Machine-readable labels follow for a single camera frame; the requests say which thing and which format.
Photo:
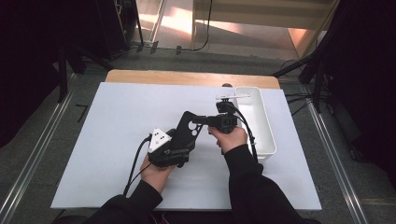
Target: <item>person's hand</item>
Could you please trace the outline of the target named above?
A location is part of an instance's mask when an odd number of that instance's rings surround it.
[[[165,188],[166,181],[168,180],[168,176],[175,169],[176,165],[169,167],[157,167],[154,164],[151,164],[149,167],[149,156],[146,155],[143,160],[142,165],[140,166],[140,171],[142,171],[141,178],[152,187],[154,187],[160,194],[163,192]]]
[[[214,127],[209,127],[207,130],[218,139],[217,144],[224,154],[235,147],[246,144],[248,141],[247,133],[240,127],[235,127],[231,133],[222,133]]]

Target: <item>person's right hand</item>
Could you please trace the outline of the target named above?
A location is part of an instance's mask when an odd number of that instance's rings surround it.
[[[224,154],[248,142],[248,134],[240,127],[235,127],[231,133],[222,133],[214,127],[209,127],[207,130],[218,139],[218,146]]]

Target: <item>white plastic container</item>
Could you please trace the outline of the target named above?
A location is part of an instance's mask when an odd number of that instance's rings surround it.
[[[236,106],[247,120],[247,125],[255,137],[258,160],[263,163],[276,153],[276,144],[265,112],[262,93],[257,87],[236,87],[235,95],[247,95],[236,98]],[[244,123],[241,126],[248,132]]]

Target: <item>floor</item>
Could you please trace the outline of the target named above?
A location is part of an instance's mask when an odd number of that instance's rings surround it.
[[[177,55],[177,46],[188,47],[186,32],[180,35],[175,33],[175,29],[169,28],[169,24],[178,21],[172,19],[170,8],[177,7],[180,1],[141,0],[137,3],[142,27],[145,27],[146,48],[121,55],[110,62],[115,67],[268,75],[298,60],[284,29],[250,27],[245,36],[227,30],[225,27],[230,27],[230,24],[211,26],[209,45],[203,51],[186,51]],[[185,7],[179,9],[180,13],[189,14]],[[183,22],[180,26],[188,27]],[[257,34],[262,38],[252,38],[255,35],[254,28],[260,28]],[[158,46],[153,50],[152,44],[156,41]],[[84,108],[89,109],[99,83],[106,78],[105,69],[89,61],[86,64],[88,68],[85,75],[73,75],[69,71],[70,95],[63,104],[56,104],[58,90],[55,90],[25,123],[15,139],[0,149],[0,201],[4,202],[8,196],[21,196],[11,205],[12,209],[6,211],[2,207],[1,223],[50,223],[60,214],[61,211],[50,209],[50,203],[86,118]],[[300,69],[296,69],[279,78],[285,93],[312,91],[312,84],[303,86],[297,81],[300,72]],[[303,105],[304,101],[290,103],[290,113],[298,111],[293,115],[293,121],[323,210],[300,211],[302,216],[316,218],[321,223],[396,223],[396,192],[386,174],[370,162],[356,162],[350,157],[347,141],[326,104],[321,104],[320,114],[316,113],[312,105]],[[62,116],[51,117],[54,111]],[[52,133],[48,131],[48,125],[54,127]],[[41,134],[46,132],[48,138],[43,139]],[[33,159],[41,162],[36,166],[28,164],[26,167],[30,169],[26,171],[25,164],[33,161],[32,155],[35,156]],[[10,191],[20,181],[21,173],[30,176],[24,180],[25,186],[20,186],[20,192]],[[93,211],[67,210],[64,214],[88,216]]]

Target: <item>black cloth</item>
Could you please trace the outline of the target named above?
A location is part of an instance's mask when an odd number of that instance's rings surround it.
[[[274,181],[262,176],[262,164],[253,160],[248,145],[234,148],[224,158],[230,170],[234,223],[311,223],[298,215]],[[110,199],[84,223],[150,223],[149,214],[162,199],[141,180],[130,198],[119,195]]]

